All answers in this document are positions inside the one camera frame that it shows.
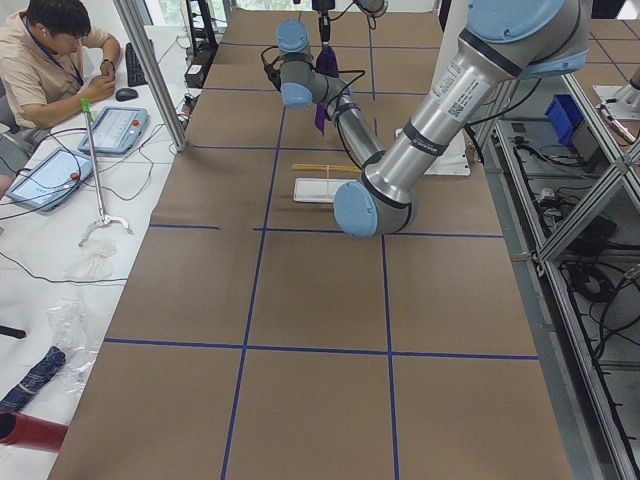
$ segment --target keyboard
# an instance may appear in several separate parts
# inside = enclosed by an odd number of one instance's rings
[[[151,47],[153,48],[153,42],[149,40]],[[138,56],[133,50],[133,45],[127,43],[124,50],[124,58],[127,65],[127,84],[130,87],[137,87],[139,85],[146,85],[147,79],[144,78],[144,72],[142,71],[142,65],[138,61]]]

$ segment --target beige shirt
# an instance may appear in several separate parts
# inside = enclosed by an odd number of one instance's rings
[[[10,15],[0,27],[0,79],[16,123],[33,128],[35,124],[25,118],[24,105],[46,105],[80,90],[74,65],[82,75],[82,48],[69,55],[55,55],[60,68],[34,42],[23,23],[24,13]],[[79,41],[88,48],[101,48],[108,37],[106,31],[94,27]]]

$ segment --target blue tape line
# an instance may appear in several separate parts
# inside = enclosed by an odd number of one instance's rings
[[[600,48],[602,49],[602,51],[604,52],[604,54],[607,56],[607,58],[609,60],[611,60],[611,63],[613,64],[614,67],[616,67],[616,70],[618,70],[618,72],[620,72],[620,75],[622,75],[622,78],[624,78],[625,80],[629,81],[629,79],[627,78],[627,76],[624,74],[624,72],[620,69],[620,67],[618,66],[618,64],[613,60],[613,58],[611,58],[611,55],[609,55],[609,52],[607,52],[607,49],[604,48],[604,46],[600,43],[600,40],[598,40],[597,38],[594,38],[595,42],[600,46]]]
[[[204,87],[202,90],[220,92],[275,92],[272,88],[241,88],[241,87]]]
[[[207,342],[174,342],[168,340],[141,340],[134,338],[113,338],[107,337],[104,343],[115,343],[124,345],[152,345],[155,347],[187,347],[187,348],[220,348],[240,350],[242,345],[234,345],[229,343],[207,343]]]
[[[229,47],[272,47],[272,44],[266,43],[238,43],[238,42],[220,42],[220,45],[227,45]],[[319,43],[311,43],[309,45],[311,48],[320,48],[322,45]],[[331,46],[335,48],[354,48],[354,49],[370,49],[373,48],[375,50],[439,50],[440,47],[412,47],[411,45],[342,45],[342,44],[331,44]]]
[[[373,61],[373,37],[371,36],[371,29],[369,32],[369,60],[371,62],[371,97],[375,101],[376,99],[376,69],[375,62]]]
[[[629,31],[630,31],[631,33],[633,33],[633,34],[635,35],[635,37],[636,37],[638,40],[640,40],[640,36],[638,36],[638,34],[636,33],[636,31],[635,31],[633,28],[631,28],[631,27],[629,26],[629,23],[628,23],[626,20],[623,20],[623,21],[622,21],[622,23],[624,23],[624,26],[625,26],[625,27],[627,27],[627,28],[629,29]]]
[[[329,234],[341,234],[344,232],[341,230],[320,230],[313,228],[262,228],[256,227],[254,231],[265,230],[267,232],[276,233],[329,233]],[[436,237],[436,238],[492,238],[503,239],[504,236],[497,234],[482,234],[482,233],[431,233],[431,232],[397,232],[390,233],[387,237]]]
[[[382,281],[384,287],[384,310],[387,324],[387,366],[389,370],[389,405],[391,409],[391,438],[393,443],[393,470],[395,480],[400,480],[400,456],[398,453],[398,422],[396,417],[396,386],[393,368],[393,339],[391,330],[391,301],[389,298],[389,276],[387,270],[387,244],[384,235],[380,237],[382,251]]]
[[[308,148],[308,147],[239,147],[229,145],[193,145],[201,150],[281,150],[283,152],[344,152],[341,148]]]
[[[386,350],[358,350],[349,348],[315,348],[315,347],[285,347],[272,345],[240,345],[232,343],[208,343],[208,342],[175,342],[169,340],[142,340],[134,338],[114,338],[107,337],[104,343],[124,344],[124,345],[149,345],[155,347],[186,347],[186,348],[211,348],[225,350],[256,350],[264,352],[293,352],[293,353],[328,353],[338,355],[371,355],[388,356]],[[427,358],[454,358],[469,360],[512,360],[512,361],[532,361],[538,360],[536,355],[500,355],[485,353],[452,353],[452,352],[395,352],[393,357],[427,357]]]
[[[280,144],[282,143],[282,135],[283,135],[283,131],[284,131],[284,120],[286,117],[286,109],[283,107],[282,108],[282,116],[280,118],[280,131],[278,133],[278,142],[277,142],[277,146],[279,147]],[[271,210],[271,202],[273,200],[273,191],[275,189],[275,180],[276,180],[276,172],[278,169],[278,160],[280,157],[280,150],[279,148],[276,149],[276,154],[275,154],[275,158],[273,161],[273,169],[271,172],[271,185],[269,187],[269,196],[268,196],[268,200],[267,200],[267,206],[265,208],[265,212],[264,212],[264,227],[266,228],[266,226],[268,225],[269,222],[269,212]],[[247,327],[245,329],[245,333],[244,333],[244,342],[243,342],[243,349],[242,349],[242,357],[240,358],[240,367],[238,368],[238,379],[236,381],[236,391],[234,394],[234,398],[233,398],[233,408],[231,410],[231,419],[229,421],[229,431],[227,433],[227,443],[225,446],[225,452],[224,452],[224,461],[222,463],[222,472],[220,474],[220,479],[221,480],[225,480],[226,476],[227,476],[227,468],[229,465],[229,453],[231,451],[231,442],[233,439],[233,430],[235,428],[235,419],[236,419],[236,413],[237,413],[237,409],[238,409],[238,401],[240,398],[240,387],[242,385],[242,379],[244,376],[244,363],[245,363],[245,359],[247,356],[247,345],[249,343],[249,335],[251,332],[251,324],[253,321],[253,309],[255,307],[255,301],[256,301],[256,293],[258,290],[258,281],[260,280],[260,268],[262,266],[262,257],[264,255],[264,244],[265,244],[265,239],[266,239],[267,233],[266,231],[262,232],[262,236],[260,238],[260,249],[258,250],[258,260],[256,262],[256,273],[253,279],[253,287],[252,287],[252,291],[251,291],[251,302],[249,304],[249,312],[247,313]]]
[[[150,223],[149,228],[184,228],[186,230],[220,230],[220,227],[215,225],[177,225],[169,223]]]
[[[518,360],[537,361],[537,355],[497,355],[485,353],[447,353],[447,352],[393,352],[394,357],[425,357],[425,358],[458,358],[464,360]]]

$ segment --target tablet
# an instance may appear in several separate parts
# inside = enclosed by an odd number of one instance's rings
[[[50,211],[69,198],[92,173],[89,157],[60,147],[19,183],[14,182],[6,196],[23,207]]]
[[[129,151],[144,131],[149,114],[144,108],[105,107],[93,122],[93,144],[96,153],[122,155]],[[78,149],[90,154],[89,136]]]

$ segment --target label sticker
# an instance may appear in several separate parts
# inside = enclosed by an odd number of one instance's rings
[[[432,94],[440,103],[443,112],[458,121],[463,121],[490,90],[491,85],[481,77],[467,75],[466,70],[452,63],[447,67],[438,85],[433,88]]]

